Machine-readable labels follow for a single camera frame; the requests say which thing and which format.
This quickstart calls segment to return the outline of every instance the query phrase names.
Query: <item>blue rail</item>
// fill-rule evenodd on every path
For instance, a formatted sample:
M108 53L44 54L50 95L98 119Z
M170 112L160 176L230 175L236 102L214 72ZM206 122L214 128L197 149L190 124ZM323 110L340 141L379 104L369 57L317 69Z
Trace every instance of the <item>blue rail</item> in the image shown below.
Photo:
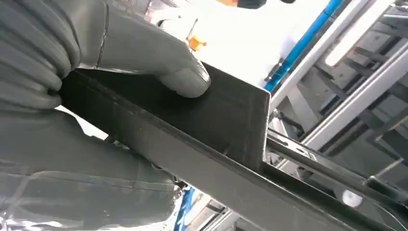
M330 0L326 8L319 14L316 20L312 23L306 33L300 38L292 51L288 54L279 69L270 76L269 82L265 85L265 89L272 91L282 78L293 67L296 60L303 53L305 48L310 44L317 32L323 27L331 15L339 8L342 0Z

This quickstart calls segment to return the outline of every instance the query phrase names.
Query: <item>orange object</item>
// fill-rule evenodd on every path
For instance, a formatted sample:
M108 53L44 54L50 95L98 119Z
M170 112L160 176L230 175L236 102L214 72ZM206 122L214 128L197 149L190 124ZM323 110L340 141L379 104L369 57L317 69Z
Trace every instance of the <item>orange object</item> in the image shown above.
M201 47L205 47L206 42L201 42L196 36L189 39L189 46L193 51L198 51Z
M227 6L238 6L238 0L217 0Z

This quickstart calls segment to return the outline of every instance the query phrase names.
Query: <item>metal frame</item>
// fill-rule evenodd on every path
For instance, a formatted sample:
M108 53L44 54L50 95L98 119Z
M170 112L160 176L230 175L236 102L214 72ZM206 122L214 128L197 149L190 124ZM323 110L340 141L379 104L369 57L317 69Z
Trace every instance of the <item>metal frame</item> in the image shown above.
M285 82L279 87L272 96L270 103L270 112L272 112L285 99L290 90L302 79L322 54L333 44L339 35L353 21L354 17L369 2L368 0L352 0L342 13L336 18L333 24L327 29L312 50L304 57L300 64L288 76Z
M302 143L319 150L365 108L386 92L407 72L408 44L399 49L341 105L324 119Z

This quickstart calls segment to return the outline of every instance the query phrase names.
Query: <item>gray glove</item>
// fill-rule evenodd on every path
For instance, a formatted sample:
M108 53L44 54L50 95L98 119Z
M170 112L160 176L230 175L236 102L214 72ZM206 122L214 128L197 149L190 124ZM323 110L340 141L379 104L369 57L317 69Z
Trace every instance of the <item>gray glove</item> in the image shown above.
M165 220L174 208L168 174L86 136L74 118L54 110L61 79L77 67L155 74L185 97L208 88L207 72L183 42L112 1L0 0L6 230L135 227Z

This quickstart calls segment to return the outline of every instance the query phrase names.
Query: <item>blue pipe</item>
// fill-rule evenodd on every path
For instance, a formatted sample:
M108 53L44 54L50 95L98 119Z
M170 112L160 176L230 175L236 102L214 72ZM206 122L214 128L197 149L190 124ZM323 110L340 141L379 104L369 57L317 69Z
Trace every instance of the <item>blue pipe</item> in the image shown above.
M339 8L342 0L330 0L326 8L319 14L316 20L312 23L306 33L300 38L292 51L288 54L285 61L278 68L275 73L271 73L269 82L265 85L265 89L272 91L276 85L282 80L282 78L288 73L288 71L293 67L296 60L305 50L305 48L310 44L317 32L323 27L330 16Z
M177 214L176 223L174 224L174 231L185 231L186 226L184 225L184 219L190 211L193 194L193 188L183 190L183 198L181 200L180 210Z

